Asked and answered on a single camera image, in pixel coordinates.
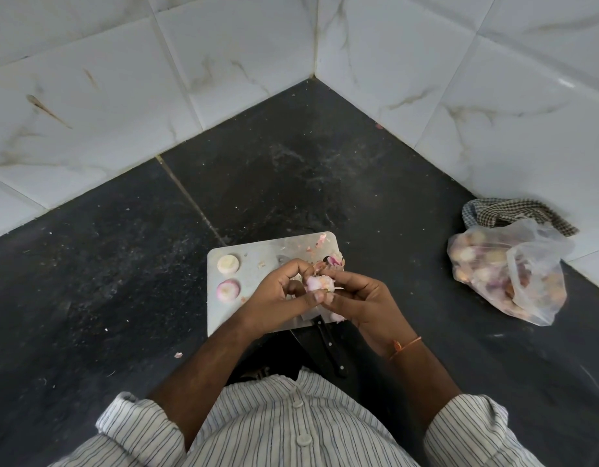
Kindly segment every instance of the white striped shirt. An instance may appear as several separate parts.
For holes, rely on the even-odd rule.
[[[417,463],[365,408],[324,378],[271,376],[225,387],[189,452],[151,400],[123,392],[96,422],[99,434],[55,467],[405,466]],[[507,428],[505,408],[459,395],[425,435],[432,466],[540,466]]]

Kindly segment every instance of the black granite floor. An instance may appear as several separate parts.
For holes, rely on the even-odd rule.
[[[118,392],[145,396],[202,344],[209,249],[331,230],[348,268],[386,282],[461,388],[506,406],[540,460],[599,466],[599,289],[564,267],[568,304],[537,328],[455,282],[445,245],[470,194],[325,85],[162,162],[0,238],[0,465],[57,459]],[[358,348],[353,328],[334,330]]]

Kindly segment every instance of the hand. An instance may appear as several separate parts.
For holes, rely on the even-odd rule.
[[[323,306],[351,320],[378,355],[389,357],[395,353],[393,341],[406,345],[417,337],[384,283],[331,269],[321,274],[332,277],[336,286],[344,289],[327,294]]]
[[[314,275],[314,268],[301,259],[287,262],[267,275],[250,299],[233,314],[232,319],[241,323],[252,340],[324,301],[325,290],[306,293],[302,282],[291,280],[297,274],[306,280]],[[297,298],[287,300],[287,295]]]

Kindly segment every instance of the wall tile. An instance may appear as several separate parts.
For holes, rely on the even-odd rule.
[[[0,0],[0,66],[144,18],[147,0]]]
[[[599,0],[496,0],[482,33],[511,39],[599,80]]]
[[[157,21],[205,129],[304,80],[316,0],[199,0]]]
[[[477,30],[494,0],[414,0],[438,14]]]
[[[150,0],[150,5],[153,7],[155,12],[169,10],[185,3],[193,2],[196,0]]]
[[[148,19],[8,64],[0,180],[55,207],[198,133],[188,105]]]
[[[473,193],[543,200],[599,250],[599,93],[475,39],[417,151]]]
[[[36,218],[46,210],[0,182],[0,235]]]
[[[570,261],[568,264],[599,286],[599,251]]]
[[[408,0],[319,0],[316,76],[414,147],[473,36]]]

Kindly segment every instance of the checkered cloth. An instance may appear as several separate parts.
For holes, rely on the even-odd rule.
[[[532,218],[539,224],[550,223],[566,237],[574,236],[578,228],[551,210],[544,203],[528,198],[505,200],[503,198],[479,198],[471,200],[461,210],[467,228],[479,225],[500,228],[522,218]]]

